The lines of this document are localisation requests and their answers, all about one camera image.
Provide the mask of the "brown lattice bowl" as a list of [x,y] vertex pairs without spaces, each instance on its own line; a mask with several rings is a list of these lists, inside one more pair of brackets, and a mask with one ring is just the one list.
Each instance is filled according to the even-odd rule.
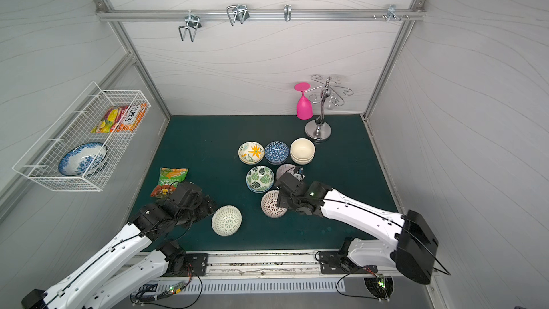
[[287,212],[287,208],[278,206],[278,196],[278,190],[270,190],[263,195],[261,209],[267,217],[273,219],[280,218]]

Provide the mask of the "pink striped bowl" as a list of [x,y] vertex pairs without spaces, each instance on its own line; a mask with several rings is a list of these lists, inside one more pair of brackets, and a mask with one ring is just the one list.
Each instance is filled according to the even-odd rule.
[[293,164],[283,164],[278,167],[276,172],[276,180],[279,180],[284,174],[290,174],[289,171],[296,165]]

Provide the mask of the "green leaf bowl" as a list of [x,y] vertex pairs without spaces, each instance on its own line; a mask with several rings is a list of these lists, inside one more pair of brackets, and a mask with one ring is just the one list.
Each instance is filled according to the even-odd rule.
[[255,166],[246,174],[246,185],[253,193],[266,193],[275,182],[275,174],[266,166]]

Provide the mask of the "green lattice bowl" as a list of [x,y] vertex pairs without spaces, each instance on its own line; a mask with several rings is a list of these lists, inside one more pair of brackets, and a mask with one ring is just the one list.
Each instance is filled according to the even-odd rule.
[[219,208],[212,217],[213,231],[222,237],[234,235],[242,224],[242,213],[233,205]]

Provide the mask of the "cream bowl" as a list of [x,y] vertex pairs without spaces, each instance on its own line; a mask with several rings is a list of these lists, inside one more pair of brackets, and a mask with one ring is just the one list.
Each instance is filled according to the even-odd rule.
[[300,138],[290,145],[290,157],[299,165],[310,163],[315,156],[315,145],[309,139]]

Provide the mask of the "blue triangle bowl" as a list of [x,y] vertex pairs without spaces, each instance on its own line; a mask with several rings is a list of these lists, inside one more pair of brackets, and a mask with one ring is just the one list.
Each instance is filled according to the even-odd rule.
[[264,149],[264,157],[272,165],[283,164],[290,154],[290,148],[282,141],[270,142]]

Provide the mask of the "yellow flower bowl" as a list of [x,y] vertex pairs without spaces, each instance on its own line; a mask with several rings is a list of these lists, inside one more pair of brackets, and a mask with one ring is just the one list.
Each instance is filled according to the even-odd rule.
[[264,147],[258,142],[245,142],[238,149],[239,159],[246,165],[256,165],[264,158]]

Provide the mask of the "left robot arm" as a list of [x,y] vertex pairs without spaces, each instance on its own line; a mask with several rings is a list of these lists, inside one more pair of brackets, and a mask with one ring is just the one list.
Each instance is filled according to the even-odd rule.
[[28,293],[22,307],[112,308],[150,280],[165,274],[189,275],[191,265],[176,240],[161,244],[131,268],[121,268],[176,227],[190,228],[216,208],[215,201],[196,184],[178,184],[167,197],[141,207],[106,246],[69,276],[47,290]]

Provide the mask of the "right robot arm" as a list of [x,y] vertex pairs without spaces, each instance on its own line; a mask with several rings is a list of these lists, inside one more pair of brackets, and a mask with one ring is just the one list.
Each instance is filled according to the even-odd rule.
[[409,210],[392,213],[364,204],[334,187],[315,181],[308,185],[291,174],[284,174],[274,186],[277,204],[301,215],[315,215],[345,223],[379,241],[379,247],[353,238],[343,246],[343,259],[357,267],[386,266],[406,278],[431,283],[439,241],[424,217]]

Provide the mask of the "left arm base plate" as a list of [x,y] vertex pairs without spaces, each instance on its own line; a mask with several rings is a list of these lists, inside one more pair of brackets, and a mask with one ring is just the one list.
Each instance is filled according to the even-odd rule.
[[208,266],[207,253],[180,253],[170,260],[167,274],[170,276],[204,276]]

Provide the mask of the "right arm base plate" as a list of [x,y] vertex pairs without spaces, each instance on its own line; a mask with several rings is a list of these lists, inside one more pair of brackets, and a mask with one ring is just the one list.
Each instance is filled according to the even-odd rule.
[[323,275],[346,275],[378,273],[377,266],[360,267],[353,263],[347,256],[335,251],[317,251],[315,260],[320,266]]

